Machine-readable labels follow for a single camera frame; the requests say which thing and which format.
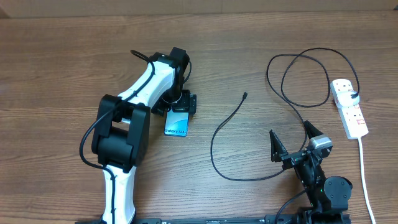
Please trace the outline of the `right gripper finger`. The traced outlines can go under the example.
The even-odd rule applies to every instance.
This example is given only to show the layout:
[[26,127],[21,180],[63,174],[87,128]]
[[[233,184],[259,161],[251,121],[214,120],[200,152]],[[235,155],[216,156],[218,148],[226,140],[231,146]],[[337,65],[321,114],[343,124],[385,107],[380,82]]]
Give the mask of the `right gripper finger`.
[[288,155],[288,151],[273,130],[269,131],[271,140],[271,161],[281,162],[282,158]]
[[310,121],[304,121],[303,125],[309,139],[323,135],[323,133],[319,129],[314,127],[314,125]]

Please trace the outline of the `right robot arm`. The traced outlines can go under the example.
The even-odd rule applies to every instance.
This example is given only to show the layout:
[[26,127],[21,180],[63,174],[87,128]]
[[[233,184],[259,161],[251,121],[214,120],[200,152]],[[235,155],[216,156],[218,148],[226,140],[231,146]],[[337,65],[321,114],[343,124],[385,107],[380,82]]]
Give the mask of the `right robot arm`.
[[[352,183],[342,176],[326,177],[321,167],[324,158],[330,155],[332,140],[309,122],[304,122],[309,144],[295,153],[288,153],[276,133],[269,131],[271,139],[271,161],[281,162],[282,169],[293,169],[303,185],[303,190],[285,202],[276,215],[267,215],[267,222],[274,223],[350,223],[348,209]],[[296,198],[305,194],[309,207],[300,207],[295,214],[282,212]]]

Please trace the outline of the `blue Galaxy smartphone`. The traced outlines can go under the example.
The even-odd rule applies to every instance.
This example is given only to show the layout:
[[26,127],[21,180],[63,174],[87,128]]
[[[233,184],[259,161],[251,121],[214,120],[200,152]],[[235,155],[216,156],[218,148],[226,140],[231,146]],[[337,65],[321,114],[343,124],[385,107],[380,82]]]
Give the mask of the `blue Galaxy smartphone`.
[[185,137],[188,131],[188,113],[167,112],[164,134],[168,136]]

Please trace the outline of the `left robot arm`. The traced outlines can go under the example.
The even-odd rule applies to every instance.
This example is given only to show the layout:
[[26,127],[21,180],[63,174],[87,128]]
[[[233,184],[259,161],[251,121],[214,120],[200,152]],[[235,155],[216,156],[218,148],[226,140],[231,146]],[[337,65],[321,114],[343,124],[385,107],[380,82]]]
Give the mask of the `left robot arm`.
[[117,96],[102,97],[91,150],[105,179],[105,208],[99,223],[134,223],[134,178],[149,145],[150,117],[165,116],[164,133],[185,137],[197,97],[184,89],[192,63],[187,52],[174,47],[169,54],[150,57],[132,50],[147,68],[138,80]]

